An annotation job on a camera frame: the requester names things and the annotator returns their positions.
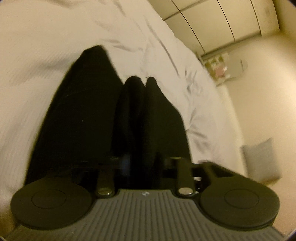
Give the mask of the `black knit cardigan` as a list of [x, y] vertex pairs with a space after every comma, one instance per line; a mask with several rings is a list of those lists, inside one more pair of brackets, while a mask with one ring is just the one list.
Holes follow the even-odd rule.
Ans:
[[93, 188], [112, 159], [132, 181], [154, 182], [169, 157], [190, 160], [183, 120], [155, 78], [122, 82], [106, 50], [85, 50], [61, 82], [32, 151], [25, 183], [49, 176]]

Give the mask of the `grey cushion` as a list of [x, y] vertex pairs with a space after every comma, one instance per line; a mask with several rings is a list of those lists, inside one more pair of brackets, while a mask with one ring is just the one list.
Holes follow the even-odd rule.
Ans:
[[282, 173], [273, 149], [272, 138], [256, 145], [243, 145], [241, 149], [250, 179], [264, 185], [280, 180]]

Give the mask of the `white shelf with items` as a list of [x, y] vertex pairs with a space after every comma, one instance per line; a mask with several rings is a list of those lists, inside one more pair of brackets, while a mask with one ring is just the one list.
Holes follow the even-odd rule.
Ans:
[[216, 86], [240, 77], [248, 68], [245, 59], [232, 57], [227, 52], [203, 60], [203, 64]]

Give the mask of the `white wardrobe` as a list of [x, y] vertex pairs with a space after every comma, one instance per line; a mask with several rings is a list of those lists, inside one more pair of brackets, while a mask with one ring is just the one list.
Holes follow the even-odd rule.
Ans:
[[273, 1], [150, 1], [174, 35], [199, 56], [280, 28]]

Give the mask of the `white duvet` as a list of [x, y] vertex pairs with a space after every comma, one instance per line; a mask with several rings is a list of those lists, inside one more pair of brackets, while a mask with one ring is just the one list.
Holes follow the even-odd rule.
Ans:
[[182, 115], [194, 162], [245, 174], [241, 132], [196, 55], [148, 1], [1, 2], [1, 235], [53, 95], [81, 53], [103, 46], [119, 78], [152, 76]]

